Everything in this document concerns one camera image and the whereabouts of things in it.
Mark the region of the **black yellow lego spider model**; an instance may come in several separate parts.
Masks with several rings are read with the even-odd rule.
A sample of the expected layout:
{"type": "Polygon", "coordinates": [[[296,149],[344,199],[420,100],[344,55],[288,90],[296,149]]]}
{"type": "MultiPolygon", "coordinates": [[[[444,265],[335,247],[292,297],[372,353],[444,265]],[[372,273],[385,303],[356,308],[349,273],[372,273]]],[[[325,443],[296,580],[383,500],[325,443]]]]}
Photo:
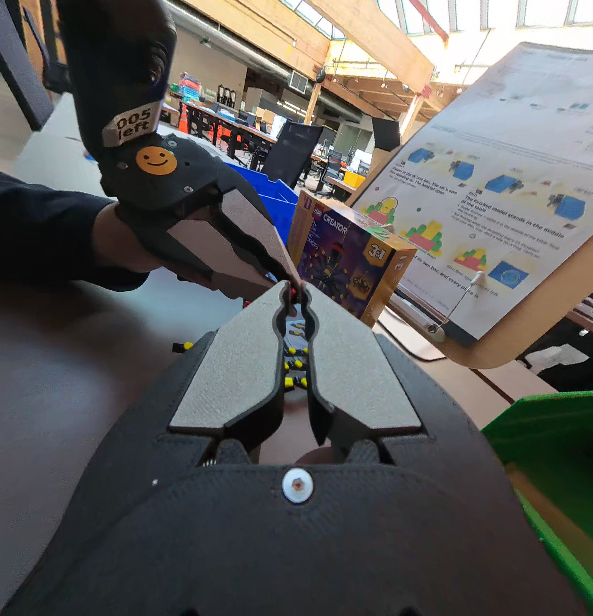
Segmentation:
{"type": "Polygon", "coordinates": [[[308,389],[306,370],[308,368],[309,350],[305,338],[305,320],[286,321],[284,336],[284,372],[285,391],[296,388],[308,389]]]}

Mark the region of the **background work table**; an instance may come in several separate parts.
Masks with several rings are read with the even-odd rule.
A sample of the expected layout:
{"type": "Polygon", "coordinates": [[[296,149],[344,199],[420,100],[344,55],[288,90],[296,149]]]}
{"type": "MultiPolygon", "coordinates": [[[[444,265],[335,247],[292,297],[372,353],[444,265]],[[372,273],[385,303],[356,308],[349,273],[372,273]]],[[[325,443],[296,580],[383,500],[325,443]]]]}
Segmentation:
{"type": "Polygon", "coordinates": [[[230,119],[211,109],[190,103],[180,102],[179,111],[185,114],[187,119],[187,134],[209,141],[218,148],[221,143],[226,144],[225,153],[229,158],[237,159],[239,163],[244,161],[237,157],[238,152],[270,151],[277,139],[262,131],[240,124],[236,119],[230,119]]]}

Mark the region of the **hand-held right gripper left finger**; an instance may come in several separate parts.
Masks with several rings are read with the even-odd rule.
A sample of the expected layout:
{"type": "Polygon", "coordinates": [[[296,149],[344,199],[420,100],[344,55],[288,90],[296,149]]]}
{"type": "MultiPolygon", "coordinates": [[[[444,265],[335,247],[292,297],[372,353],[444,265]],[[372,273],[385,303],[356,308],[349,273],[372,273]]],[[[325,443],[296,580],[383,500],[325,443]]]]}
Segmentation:
{"type": "Polygon", "coordinates": [[[177,406],[173,432],[260,447],[282,423],[284,336],[291,284],[282,281],[219,328],[177,406]]]}

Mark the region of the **black monitor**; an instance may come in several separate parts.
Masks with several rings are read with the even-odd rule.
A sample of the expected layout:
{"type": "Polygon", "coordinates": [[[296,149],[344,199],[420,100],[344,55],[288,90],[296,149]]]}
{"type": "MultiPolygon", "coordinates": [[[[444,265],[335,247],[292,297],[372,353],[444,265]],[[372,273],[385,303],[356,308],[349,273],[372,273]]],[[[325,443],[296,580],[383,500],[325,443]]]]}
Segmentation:
{"type": "Polygon", "coordinates": [[[392,151],[402,146],[400,124],[392,119],[371,117],[374,149],[392,151]]]}
{"type": "Polygon", "coordinates": [[[277,142],[269,150],[261,172],[267,175],[270,181],[281,180],[294,189],[322,133],[323,126],[288,120],[283,125],[277,142]]]}

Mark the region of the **person's left forearm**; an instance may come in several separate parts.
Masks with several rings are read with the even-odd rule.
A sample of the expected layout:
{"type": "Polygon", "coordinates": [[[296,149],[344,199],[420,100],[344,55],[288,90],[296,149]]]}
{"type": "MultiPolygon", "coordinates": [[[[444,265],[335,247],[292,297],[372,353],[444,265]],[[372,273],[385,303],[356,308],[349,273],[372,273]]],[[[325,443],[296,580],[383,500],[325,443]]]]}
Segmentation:
{"type": "Polygon", "coordinates": [[[86,281],[132,291],[148,272],[102,264],[93,228],[108,198],[28,184],[0,172],[0,279],[57,284],[86,281]]]}

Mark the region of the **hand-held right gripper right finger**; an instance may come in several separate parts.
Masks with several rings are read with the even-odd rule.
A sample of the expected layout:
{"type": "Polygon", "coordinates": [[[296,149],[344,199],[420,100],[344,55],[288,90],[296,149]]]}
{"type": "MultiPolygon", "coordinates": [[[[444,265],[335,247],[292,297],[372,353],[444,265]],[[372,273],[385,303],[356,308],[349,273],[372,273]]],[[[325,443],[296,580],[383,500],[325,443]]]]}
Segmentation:
{"type": "Polygon", "coordinates": [[[301,288],[309,421],[317,445],[417,435],[423,424],[372,329],[310,283],[301,288]]]}

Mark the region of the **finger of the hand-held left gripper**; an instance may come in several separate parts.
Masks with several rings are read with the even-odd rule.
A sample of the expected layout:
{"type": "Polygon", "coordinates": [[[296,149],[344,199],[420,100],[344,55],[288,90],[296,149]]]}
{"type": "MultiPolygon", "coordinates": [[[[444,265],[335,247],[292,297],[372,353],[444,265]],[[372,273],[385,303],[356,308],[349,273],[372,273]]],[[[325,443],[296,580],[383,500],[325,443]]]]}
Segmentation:
{"type": "Polygon", "coordinates": [[[278,282],[239,257],[220,219],[182,220],[169,228],[166,236],[173,251],[169,262],[192,268],[230,299],[254,301],[278,282]]]}
{"type": "Polygon", "coordinates": [[[240,258],[300,289],[301,279],[273,223],[238,190],[223,196],[221,227],[240,258]]]}

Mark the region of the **person's left hand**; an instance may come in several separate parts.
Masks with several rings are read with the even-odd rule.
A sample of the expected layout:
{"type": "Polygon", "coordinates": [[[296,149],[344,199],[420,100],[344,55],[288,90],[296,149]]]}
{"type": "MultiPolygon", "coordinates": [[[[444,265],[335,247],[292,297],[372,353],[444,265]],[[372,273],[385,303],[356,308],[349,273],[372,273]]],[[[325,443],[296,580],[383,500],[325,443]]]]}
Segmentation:
{"type": "Polygon", "coordinates": [[[118,216],[117,202],[107,204],[97,215],[92,227],[92,247],[101,267],[119,267],[134,273],[150,273],[167,269],[178,278],[196,283],[212,291],[219,287],[188,266],[162,261],[149,253],[137,236],[118,216]]]}

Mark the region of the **lego set box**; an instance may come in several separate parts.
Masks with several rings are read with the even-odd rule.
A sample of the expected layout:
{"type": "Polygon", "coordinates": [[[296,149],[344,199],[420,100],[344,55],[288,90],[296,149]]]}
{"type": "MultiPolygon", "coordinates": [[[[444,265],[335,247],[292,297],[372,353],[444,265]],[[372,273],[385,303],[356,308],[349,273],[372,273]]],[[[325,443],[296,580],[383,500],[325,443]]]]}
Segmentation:
{"type": "Polygon", "coordinates": [[[345,204],[300,191],[287,249],[302,280],[369,327],[417,249],[345,204]]]}

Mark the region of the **blue storage bin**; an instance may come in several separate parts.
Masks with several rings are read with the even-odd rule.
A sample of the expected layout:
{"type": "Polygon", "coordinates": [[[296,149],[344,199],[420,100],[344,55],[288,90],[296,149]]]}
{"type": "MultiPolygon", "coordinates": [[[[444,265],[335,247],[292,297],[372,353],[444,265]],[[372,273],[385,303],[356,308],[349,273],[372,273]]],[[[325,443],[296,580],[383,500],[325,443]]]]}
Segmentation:
{"type": "Polygon", "coordinates": [[[263,173],[231,163],[227,165],[253,186],[271,215],[282,241],[286,244],[298,202],[296,192],[280,179],[270,181],[263,173]]]}

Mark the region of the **wooden board with printed sheet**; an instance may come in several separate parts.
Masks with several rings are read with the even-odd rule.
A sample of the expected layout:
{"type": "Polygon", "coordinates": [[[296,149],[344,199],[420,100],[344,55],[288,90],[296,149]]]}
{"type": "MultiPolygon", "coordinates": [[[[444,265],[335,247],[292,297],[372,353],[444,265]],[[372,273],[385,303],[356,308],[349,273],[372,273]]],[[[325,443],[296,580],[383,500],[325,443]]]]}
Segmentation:
{"type": "Polygon", "coordinates": [[[417,250],[393,308],[496,368],[593,292],[593,50],[517,44],[349,200],[417,250]]]}

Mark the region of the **green storage bin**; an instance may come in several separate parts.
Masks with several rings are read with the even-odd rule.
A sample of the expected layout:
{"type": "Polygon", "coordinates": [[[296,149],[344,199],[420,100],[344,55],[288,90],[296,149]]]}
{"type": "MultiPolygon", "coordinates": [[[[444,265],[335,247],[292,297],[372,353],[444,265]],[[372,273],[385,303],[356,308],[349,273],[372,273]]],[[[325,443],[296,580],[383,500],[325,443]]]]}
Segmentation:
{"type": "Polygon", "coordinates": [[[532,528],[593,615],[593,391],[523,397],[482,433],[532,528]]]}

